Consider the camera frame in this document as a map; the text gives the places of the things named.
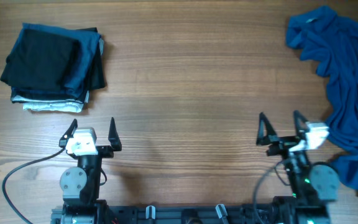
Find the black folded garment on top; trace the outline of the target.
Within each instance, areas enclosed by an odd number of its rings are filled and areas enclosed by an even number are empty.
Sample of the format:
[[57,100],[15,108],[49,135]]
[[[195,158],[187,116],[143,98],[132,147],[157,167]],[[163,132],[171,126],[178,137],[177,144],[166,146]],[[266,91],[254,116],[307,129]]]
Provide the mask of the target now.
[[79,49],[76,39],[24,29],[0,81],[25,90],[60,91]]

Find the blue polo shirt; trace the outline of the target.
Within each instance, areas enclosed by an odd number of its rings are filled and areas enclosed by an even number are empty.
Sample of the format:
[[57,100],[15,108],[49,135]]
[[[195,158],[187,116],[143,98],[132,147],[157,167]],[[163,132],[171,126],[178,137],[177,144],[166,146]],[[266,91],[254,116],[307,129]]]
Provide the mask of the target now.
[[318,62],[328,77],[326,94],[333,112],[326,118],[329,140],[345,150],[333,160],[340,181],[358,192],[358,22],[328,6],[291,16],[286,44],[300,49],[300,60]]

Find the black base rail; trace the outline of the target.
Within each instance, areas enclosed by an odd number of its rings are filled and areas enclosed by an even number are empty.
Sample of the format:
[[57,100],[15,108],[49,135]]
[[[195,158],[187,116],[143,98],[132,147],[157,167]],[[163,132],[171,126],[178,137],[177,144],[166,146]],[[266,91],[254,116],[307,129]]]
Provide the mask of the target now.
[[327,224],[331,219],[320,208],[280,210],[277,205],[251,204],[227,207],[223,204],[208,207],[109,207],[105,216],[91,212],[69,212],[53,209],[51,223],[304,223]]

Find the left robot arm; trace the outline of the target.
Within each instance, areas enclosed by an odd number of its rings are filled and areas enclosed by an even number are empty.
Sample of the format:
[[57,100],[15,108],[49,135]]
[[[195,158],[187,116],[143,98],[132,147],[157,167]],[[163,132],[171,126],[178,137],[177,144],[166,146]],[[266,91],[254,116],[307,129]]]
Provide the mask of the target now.
[[122,150],[115,120],[109,125],[106,146],[96,145],[93,128],[80,128],[76,119],[59,140],[59,146],[77,161],[75,167],[63,172],[60,188],[63,192],[63,207],[52,210],[51,223],[56,224],[107,224],[118,220],[107,205],[99,199],[101,176],[105,176],[102,160],[114,157]]

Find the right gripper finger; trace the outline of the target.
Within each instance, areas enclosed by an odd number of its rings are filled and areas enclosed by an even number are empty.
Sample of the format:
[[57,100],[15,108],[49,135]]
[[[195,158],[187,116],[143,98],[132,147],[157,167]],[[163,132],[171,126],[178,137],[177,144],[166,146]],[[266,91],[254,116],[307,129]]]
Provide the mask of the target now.
[[271,125],[266,115],[261,112],[259,114],[259,128],[257,131],[257,146],[266,146],[277,142],[277,133]]
[[300,139],[305,139],[306,133],[309,131],[308,120],[298,110],[293,112],[293,119],[296,135]]

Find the black folded garment underneath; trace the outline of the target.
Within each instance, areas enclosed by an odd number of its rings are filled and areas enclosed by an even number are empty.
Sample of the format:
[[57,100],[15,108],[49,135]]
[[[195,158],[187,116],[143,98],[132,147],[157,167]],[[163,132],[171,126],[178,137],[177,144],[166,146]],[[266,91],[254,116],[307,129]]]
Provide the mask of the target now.
[[104,88],[106,84],[101,61],[101,35],[95,27],[77,29],[75,34],[73,37],[79,42],[79,47],[71,73],[70,87],[75,95]]

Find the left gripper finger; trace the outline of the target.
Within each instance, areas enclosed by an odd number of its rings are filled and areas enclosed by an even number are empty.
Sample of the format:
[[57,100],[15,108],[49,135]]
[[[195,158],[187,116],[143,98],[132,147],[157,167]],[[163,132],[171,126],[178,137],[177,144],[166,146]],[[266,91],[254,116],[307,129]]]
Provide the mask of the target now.
[[78,127],[78,122],[77,119],[74,119],[71,123],[71,125],[69,126],[69,128],[66,130],[66,132],[63,134],[63,136],[60,138],[60,142],[67,142],[70,138],[73,137],[73,134],[75,132],[75,130]]
[[110,142],[110,146],[112,147],[113,151],[122,151],[122,143],[119,139],[116,123],[113,117],[111,118],[109,125],[108,141]]

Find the white folded garment at bottom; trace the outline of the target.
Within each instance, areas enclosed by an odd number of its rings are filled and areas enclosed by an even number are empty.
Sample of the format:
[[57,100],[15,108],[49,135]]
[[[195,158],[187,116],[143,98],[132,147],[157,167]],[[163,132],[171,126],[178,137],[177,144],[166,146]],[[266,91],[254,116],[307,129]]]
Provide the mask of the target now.
[[11,101],[13,103],[22,103],[23,110],[80,113],[84,105],[89,101],[89,97],[90,92],[87,91],[84,100],[31,100],[12,92]]

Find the dark blue folded garment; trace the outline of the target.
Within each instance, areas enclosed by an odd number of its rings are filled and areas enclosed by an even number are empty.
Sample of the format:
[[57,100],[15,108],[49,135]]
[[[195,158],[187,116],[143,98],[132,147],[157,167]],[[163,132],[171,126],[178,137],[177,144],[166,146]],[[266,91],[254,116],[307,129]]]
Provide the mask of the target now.
[[46,26],[42,24],[23,23],[22,30],[14,44],[14,50],[24,38],[25,30],[36,30],[49,34],[69,37],[79,42],[76,60],[68,76],[63,82],[63,89],[58,91],[26,90],[25,88],[12,87],[11,101],[17,102],[15,97],[21,96],[22,101],[85,101],[88,91],[102,89],[106,86],[104,79],[101,53],[103,45],[101,35],[97,28],[64,29],[61,27]]

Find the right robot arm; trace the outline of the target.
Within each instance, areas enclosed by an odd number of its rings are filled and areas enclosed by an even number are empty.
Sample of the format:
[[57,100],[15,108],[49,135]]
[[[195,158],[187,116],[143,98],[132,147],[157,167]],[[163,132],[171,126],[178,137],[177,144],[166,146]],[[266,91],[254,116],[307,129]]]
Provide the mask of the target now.
[[[327,162],[310,162],[307,152],[318,149],[329,135],[324,122],[308,121],[293,112],[295,135],[280,137],[264,113],[259,114],[256,145],[268,146],[268,156],[282,158],[258,180],[252,195],[254,216],[259,223],[330,223],[328,204],[337,200],[339,174]],[[282,165],[288,177],[282,181],[291,196],[275,196],[265,212],[257,203],[264,179]]]

